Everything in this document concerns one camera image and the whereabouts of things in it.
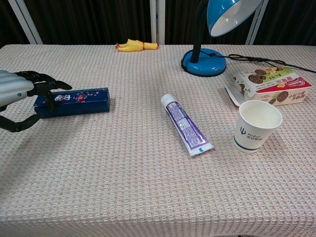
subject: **toothpaste tube cap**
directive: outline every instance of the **toothpaste tube cap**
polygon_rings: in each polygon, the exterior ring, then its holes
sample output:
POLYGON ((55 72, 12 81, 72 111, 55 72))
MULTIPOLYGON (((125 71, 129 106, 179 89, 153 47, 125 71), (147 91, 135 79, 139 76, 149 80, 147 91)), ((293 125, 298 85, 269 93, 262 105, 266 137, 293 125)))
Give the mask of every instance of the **toothpaste tube cap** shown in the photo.
POLYGON ((163 107, 166 108, 168 104, 177 100, 171 94, 165 94, 160 101, 163 107))

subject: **blue desk lamp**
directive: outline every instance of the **blue desk lamp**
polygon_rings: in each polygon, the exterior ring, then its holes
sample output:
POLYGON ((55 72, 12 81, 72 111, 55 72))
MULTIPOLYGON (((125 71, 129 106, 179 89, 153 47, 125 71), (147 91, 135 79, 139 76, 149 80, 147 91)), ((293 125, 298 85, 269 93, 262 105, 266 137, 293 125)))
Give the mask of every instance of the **blue desk lamp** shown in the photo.
POLYGON ((202 19, 206 15, 208 31, 212 37, 226 34, 246 20, 262 0, 202 0, 194 19, 194 46, 181 61, 188 73, 200 77, 213 77, 224 72, 225 58, 217 51, 201 49, 202 19))

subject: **paper cup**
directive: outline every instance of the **paper cup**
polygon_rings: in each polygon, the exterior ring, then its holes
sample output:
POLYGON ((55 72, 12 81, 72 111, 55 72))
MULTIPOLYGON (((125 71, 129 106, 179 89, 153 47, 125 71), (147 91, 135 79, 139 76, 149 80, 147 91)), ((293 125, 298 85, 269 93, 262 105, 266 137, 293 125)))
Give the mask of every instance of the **paper cup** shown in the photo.
POLYGON ((239 107, 233 143, 242 152, 256 152, 281 123, 282 115, 273 105, 259 100, 246 101, 239 107))

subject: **robotic hand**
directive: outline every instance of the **robotic hand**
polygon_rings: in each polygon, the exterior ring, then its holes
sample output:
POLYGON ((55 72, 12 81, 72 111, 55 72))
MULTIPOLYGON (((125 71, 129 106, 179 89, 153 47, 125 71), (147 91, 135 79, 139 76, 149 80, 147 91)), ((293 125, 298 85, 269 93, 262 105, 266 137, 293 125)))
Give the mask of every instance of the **robotic hand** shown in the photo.
MULTIPOLYGON (((9 104, 33 95, 45 96, 48 109, 53 111, 55 103, 50 92, 52 89, 71 90, 72 87, 46 74, 33 71, 9 73, 0 70, 0 112, 4 111, 9 104)), ((13 122, 0 116, 0 128, 10 132, 20 132, 33 126, 39 119, 39 115, 32 115, 22 122, 13 122)))

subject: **table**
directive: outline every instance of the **table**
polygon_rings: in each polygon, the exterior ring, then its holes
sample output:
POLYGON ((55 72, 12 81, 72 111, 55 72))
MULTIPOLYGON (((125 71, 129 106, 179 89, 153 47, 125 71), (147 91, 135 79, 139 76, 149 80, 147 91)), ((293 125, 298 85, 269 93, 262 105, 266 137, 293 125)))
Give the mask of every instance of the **table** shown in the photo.
MULTIPOLYGON (((316 70, 314 46, 204 45, 316 70)), ((279 106, 284 122, 254 154, 232 143, 238 108, 224 86, 258 64, 227 60, 199 78, 191 45, 117 52, 113 45, 7 45, 0 68, 33 70, 73 89, 108 87, 109 113, 0 130, 0 236, 316 236, 316 92, 279 106), (173 94, 215 150, 190 157, 160 103, 173 94)), ((315 74, 297 72, 316 85, 315 74)), ((36 97, 8 106, 14 121, 36 97)))

